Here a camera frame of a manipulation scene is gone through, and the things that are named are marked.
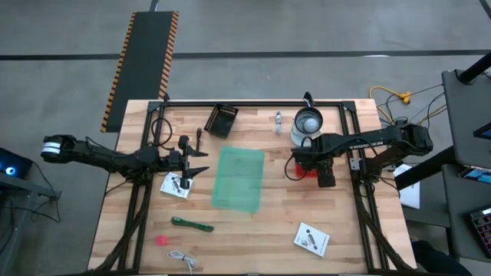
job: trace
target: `black floor mat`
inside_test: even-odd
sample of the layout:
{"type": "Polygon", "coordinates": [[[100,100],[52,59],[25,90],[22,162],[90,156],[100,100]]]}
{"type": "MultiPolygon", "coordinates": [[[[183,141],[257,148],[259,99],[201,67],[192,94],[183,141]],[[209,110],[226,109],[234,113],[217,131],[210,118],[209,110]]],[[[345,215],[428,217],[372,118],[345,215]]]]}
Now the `black floor mat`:
{"type": "Polygon", "coordinates": [[[119,132],[128,100],[163,99],[176,40],[174,11],[135,12],[124,39],[102,132],[119,132]]]}

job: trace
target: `white card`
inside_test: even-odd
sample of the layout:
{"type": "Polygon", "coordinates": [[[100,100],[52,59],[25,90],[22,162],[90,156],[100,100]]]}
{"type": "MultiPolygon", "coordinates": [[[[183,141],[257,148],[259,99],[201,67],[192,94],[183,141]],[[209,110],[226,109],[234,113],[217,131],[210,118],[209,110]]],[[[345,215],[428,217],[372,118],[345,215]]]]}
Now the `white card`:
{"type": "Polygon", "coordinates": [[[293,243],[310,252],[324,257],[328,247],[329,235],[301,222],[293,243]]]}
{"type": "Polygon", "coordinates": [[[188,179],[189,189],[182,189],[180,187],[181,177],[173,172],[169,172],[166,178],[163,180],[162,186],[160,187],[161,192],[166,192],[173,196],[178,196],[183,199],[187,199],[191,187],[193,187],[193,180],[188,179]]]}
{"type": "MultiPolygon", "coordinates": [[[[406,164],[402,164],[398,166],[393,174],[395,176],[399,176],[401,173],[412,168],[406,164]]],[[[420,208],[420,183],[414,183],[411,186],[408,186],[399,191],[400,193],[400,203],[404,206],[419,209],[420,208]]]]}

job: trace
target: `gray floor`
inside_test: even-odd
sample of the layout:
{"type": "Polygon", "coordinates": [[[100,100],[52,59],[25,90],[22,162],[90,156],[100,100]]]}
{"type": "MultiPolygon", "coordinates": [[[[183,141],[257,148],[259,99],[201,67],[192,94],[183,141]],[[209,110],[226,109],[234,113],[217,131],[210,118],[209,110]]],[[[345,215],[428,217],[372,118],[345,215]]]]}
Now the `gray floor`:
{"type": "MultiPolygon", "coordinates": [[[[148,7],[150,0],[3,0],[0,54],[117,53],[131,12],[148,7]]],[[[477,0],[172,0],[161,2],[159,10],[180,12],[176,52],[491,48],[491,21],[477,0]]],[[[439,84],[441,71],[466,68],[478,58],[174,60],[169,92],[174,99],[298,98],[307,90],[317,98],[359,98],[374,85],[414,92],[439,84]]],[[[18,275],[64,274],[87,265],[107,173],[77,163],[43,163],[39,153],[43,137],[56,133],[115,145],[117,136],[99,127],[116,64],[0,61],[0,147],[39,162],[63,190],[63,222],[40,219],[30,225],[15,265],[18,275]]],[[[393,103],[394,116],[411,118],[441,92],[438,87],[419,94],[409,106],[393,103]]],[[[386,96],[377,93],[377,102],[386,96]]],[[[445,113],[431,121],[430,133],[434,153],[451,144],[445,113]]],[[[408,226],[411,234],[447,249],[443,229],[408,226]]],[[[491,268],[462,263],[474,275],[491,268]]]]}

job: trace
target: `wooden tabletop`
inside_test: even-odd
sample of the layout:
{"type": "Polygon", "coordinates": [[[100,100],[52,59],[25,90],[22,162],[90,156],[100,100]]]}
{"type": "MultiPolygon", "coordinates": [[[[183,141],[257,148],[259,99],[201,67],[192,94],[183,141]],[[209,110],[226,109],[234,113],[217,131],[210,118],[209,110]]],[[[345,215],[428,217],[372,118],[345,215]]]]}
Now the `wooden tabletop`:
{"type": "MultiPolygon", "coordinates": [[[[381,127],[373,100],[354,100],[361,131],[381,127]]],[[[146,100],[128,102],[117,150],[132,153],[140,147],[147,110],[146,100]]],[[[324,117],[323,133],[342,133],[335,107],[319,107],[324,117]]],[[[165,118],[174,134],[167,146],[177,146],[180,135],[196,146],[196,129],[203,128],[211,107],[167,107],[165,118]]],[[[167,257],[169,251],[181,251],[198,261],[196,274],[327,274],[366,272],[358,217],[354,206],[351,178],[345,155],[334,159],[334,188],[320,189],[316,179],[293,182],[285,178],[283,169],[294,146],[290,139],[293,117],[299,107],[240,107],[229,137],[224,140],[203,131],[200,151],[208,157],[190,158],[191,167],[209,166],[195,178],[188,200],[160,192],[162,176],[156,176],[147,219],[140,273],[188,274],[183,261],[167,257]],[[282,112],[282,134],[274,133],[275,115],[282,112]],[[236,212],[212,207],[219,151],[234,146],[265,152],[261,206],[257,213],[236,212]],[[178,216],[215,227],[213,233],[171,225],[178,216]],[[293,245],[300,222],[331,236],[323,258],[293,245]],[[165,247],[154,244],[155,237],[167,235],[165,247]]],[[[163,128],[161,140],[169,130],[163,128]]],[[[288,171],[294,175],[293,162],[288,171]]],[[[107,188],[123,182],[113,174],[107,188]]],[[[89,268],[97,267],[123,234],[131,184],[111,192],[104,200],[89,268]]],[[[397,253],[416,267],[407,227],[397,192],[380,182],[375,197],[382,231],[397,253]]],[[[371,237],[372,252],[377,263],[377,249],[371,237]]],[[[133,260],[130,247],[128,263],[133,260]]]]}

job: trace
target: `small card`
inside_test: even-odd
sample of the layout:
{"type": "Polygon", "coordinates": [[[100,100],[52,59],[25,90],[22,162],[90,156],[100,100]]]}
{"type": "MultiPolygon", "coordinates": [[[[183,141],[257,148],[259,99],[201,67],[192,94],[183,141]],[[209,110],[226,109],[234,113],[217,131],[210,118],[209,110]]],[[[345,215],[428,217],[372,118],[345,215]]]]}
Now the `small card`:
{"type": "Polygon", "coordinates": [[[191,187],[193,187],[193,180],[188,179],[188,181],[189,181],[189,189],[182,189],[180,187],[181,177],[173,172],[169,172],[169,174],[163,180],[162,186],[160,187],[160,191],[183,199],[187,199],[187,196],[189,195],[189,191],[191,190],[191,187]]]}
{"type": "Polygon", "coordinates": [[[294,244],[309,250],[319,257],[324,257],[325,249],[328,247],[328,242],[328,234],[320,232],[316,228],[308,226],[303,222],[300,223],[297,235],[293,241],[294,244]]]}

